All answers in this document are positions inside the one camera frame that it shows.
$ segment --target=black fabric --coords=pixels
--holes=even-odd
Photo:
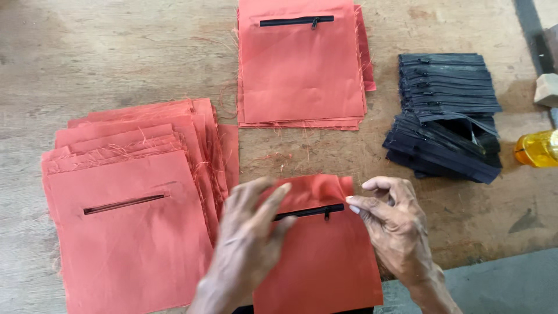
[[[493,115],[502,108],[478,54],[402,54],[402,113],[383,146],[417,178],[489,184],[500,174]]]

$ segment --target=human hand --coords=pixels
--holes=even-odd
[[[347,203],[364,221],[382,263],[409,289],[423,312],[461,313],[445,287],[441,268],[432,261],[426,215],[411,182],[375,177],[362,187],[373,191],[374,197],[349,196]],[[378,199],[385,195],[387,202]]]
[[[231,313],[279,261],[285,234],[296,218],[285,217],[270,230],[290,183],[277,188],[256,210],[260,195],[273,183],[264,177],[233,188],[225,201],[211,266],[188,313]]]

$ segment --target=wooden work surface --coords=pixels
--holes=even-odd
[[[231,116],[236,5],[0,0],[0,311],[65,311],[39,167],[54,132],[89,111],[184,97],[210,97],[220,117]],[[366,1],[363,14],[378,90],[367,93],[360,131],[242,129],[241,181],[323,172],[352,175],[357,187],[376,175],[408,178],[445,269],[557,246],[558,169],[521,166],[512,154],[521,135],[551,128],[547,111],[532,104],[536,74],[512,1]],[[496,114],[504,168],[491,185],[415,180],[384,158],[401,111],[400,53],[484,56],[504,109]]]

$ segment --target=zipper slit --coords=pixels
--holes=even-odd
[[[166,196],[161,194],[161,195],[147,196],[147,197],[141,197],[141,198],[133,198],[133,199],[129,199],[127,201],[122,201],[122,202],[117,202],[117,203],[112,203],[112,204],[107,204],[107,205],[102,205],[102,206],[97,206],[97,207],[84,208],[83,209],[83,214],[84,215],[90,215],[92,213],[100,213],[100,212],[104,212],[104,211],[115,210],[115,209],[121,208],[121,207],[126,207],[126,206],[151,202],[151,201],[154,201],[156,199],[160,199],[160,198],[164,198],[164,197],[166,197]]]
[[[340,212],[343,210],[345,210],[343,204],[328,205],[328,206],[322,206],[317,208],[309,208],[307,210],[280,213],[277,214],[277,216],[275,216],[275,219],[273,221],[281,220],[287,216],[305,217],[305,216],[313,216],[313,215],[321,215],[321,214],[324,214],[325,221],[329,221],[329,213]]]
[[[316,29],[318,23],[333,22],[333,15],[321,16],[303,16],[297,18],[277,18],[275,20],[263,20],[259,22],[260,27],[295,25],[295,24],[312,24],[311,30]]]

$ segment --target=zipper pull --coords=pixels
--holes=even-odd
[[[329,221],[329,207],[325,208],[324,214],[325,214],[324,220]]]
[[[320,17],[316,16],[314,17],[314,21],[312,22],[312,28],[311,30],[315,30],[316,26],[318,25],[318,22],[320,21]]]

